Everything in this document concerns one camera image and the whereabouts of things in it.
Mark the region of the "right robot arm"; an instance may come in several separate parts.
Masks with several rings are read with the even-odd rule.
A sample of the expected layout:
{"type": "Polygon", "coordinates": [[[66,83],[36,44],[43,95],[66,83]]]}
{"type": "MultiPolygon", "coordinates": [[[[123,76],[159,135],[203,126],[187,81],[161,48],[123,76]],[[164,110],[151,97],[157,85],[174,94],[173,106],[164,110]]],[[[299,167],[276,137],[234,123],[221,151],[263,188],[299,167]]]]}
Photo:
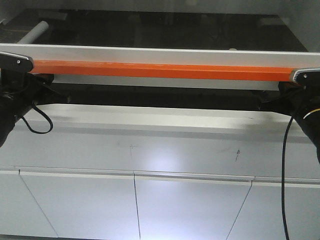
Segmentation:
{"type": "Polygon", "coordinates": [[[259,109],[290,116],[286,127],[281,163],[285,163],[285,152],[289,130],[293,121],[299,125],[303,133],[310,139],[316,149],[316,157],[320,158],[320,88],[318,86],[302,86],[297,83],[280,82],[279,96],[259,103],[259,109]]]}

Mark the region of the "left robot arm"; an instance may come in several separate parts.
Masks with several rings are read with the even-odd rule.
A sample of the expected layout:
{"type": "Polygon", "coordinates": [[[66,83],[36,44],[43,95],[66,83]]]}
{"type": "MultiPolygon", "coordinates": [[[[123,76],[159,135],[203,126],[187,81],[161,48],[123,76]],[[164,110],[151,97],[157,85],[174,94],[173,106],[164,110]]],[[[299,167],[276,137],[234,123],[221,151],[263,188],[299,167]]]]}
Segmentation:
{"type": "Polygon", "coordinates": [[[3,145],[16,122],[23,120],[27,128],[35,134],[47,134],[54,128],[50,117],[38,108],[70,102],[69,95],[61,94],[51,88],[53,74],[31,74],[13,70],[2,70],[0,73],[0,144],[3,145]],[[49,130],[33,129],[25,118],[30,110],[35,110],[49,123],[49,130]]]}

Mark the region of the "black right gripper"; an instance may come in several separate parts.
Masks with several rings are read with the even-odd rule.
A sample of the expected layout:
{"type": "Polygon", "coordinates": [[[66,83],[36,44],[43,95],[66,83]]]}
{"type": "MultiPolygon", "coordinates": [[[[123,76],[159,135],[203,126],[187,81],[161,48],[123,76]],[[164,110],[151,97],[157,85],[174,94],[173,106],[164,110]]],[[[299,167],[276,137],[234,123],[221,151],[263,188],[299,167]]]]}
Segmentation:
{"type": "Polygon", "coordinates": [[[278,90],[279,96],[268,101],[261,101],[258,109],[264,112],[292,116],[303,99],[304,87],[296,83],[280,82],[278,90]]]}

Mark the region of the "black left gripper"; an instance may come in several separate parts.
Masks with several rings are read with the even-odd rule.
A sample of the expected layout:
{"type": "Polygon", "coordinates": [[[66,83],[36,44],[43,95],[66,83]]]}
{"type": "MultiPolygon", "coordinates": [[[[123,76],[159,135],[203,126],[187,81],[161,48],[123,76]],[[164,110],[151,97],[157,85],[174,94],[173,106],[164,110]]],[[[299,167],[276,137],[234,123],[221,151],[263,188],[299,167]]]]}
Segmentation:
{"type": "Polygon", "coordinates": [[[54,79],[55,75],[50,73],[25,73],[22,89],[14,94],[35,105],[67,104],[68,96],[51,87],[54,79]]]}

